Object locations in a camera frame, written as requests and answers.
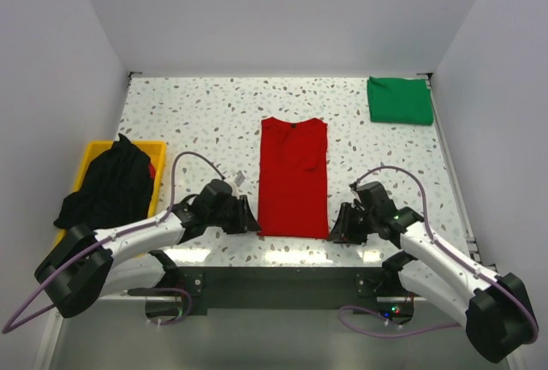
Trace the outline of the red polo shirt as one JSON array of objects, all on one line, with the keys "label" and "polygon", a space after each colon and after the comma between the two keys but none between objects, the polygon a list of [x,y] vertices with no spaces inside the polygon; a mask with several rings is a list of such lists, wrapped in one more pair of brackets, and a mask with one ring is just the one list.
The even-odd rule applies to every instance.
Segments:
[{"label": "red polo shirt", "polygon": [[261,122],[258,216],[262,236],[329,235],[327,124],[318,118]]}]

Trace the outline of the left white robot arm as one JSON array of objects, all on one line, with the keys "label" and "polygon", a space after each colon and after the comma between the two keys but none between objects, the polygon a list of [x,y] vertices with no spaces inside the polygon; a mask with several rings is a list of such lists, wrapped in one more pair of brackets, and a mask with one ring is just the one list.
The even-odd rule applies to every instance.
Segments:
[{"label": "left white robot arm", "polygon": [[168,295],[177,274],[160,252],[217,227],[228,235],[257,233],[260,226],[237,182],[213,179],[158,215],[110,229],[71,228],[35,270],[64,318],[87,310],[103,295],[150,287]]}]

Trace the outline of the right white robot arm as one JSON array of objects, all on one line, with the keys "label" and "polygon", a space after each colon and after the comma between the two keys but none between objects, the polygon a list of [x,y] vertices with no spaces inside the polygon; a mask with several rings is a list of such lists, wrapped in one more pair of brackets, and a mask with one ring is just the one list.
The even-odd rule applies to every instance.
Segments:
[{"label": "right white robot arm", "polygon": [[486,360],[499,363],[534,343],[539,326],[525,284],[481,265],[434,232],[418,212],[397,208],[380,182],[352,183],[355,198],[339,209],[330,239],[359,244],[370,234],[398,251],[381,267],[379,286],[391,295],[405,290],[427,299],[466,332]]}]

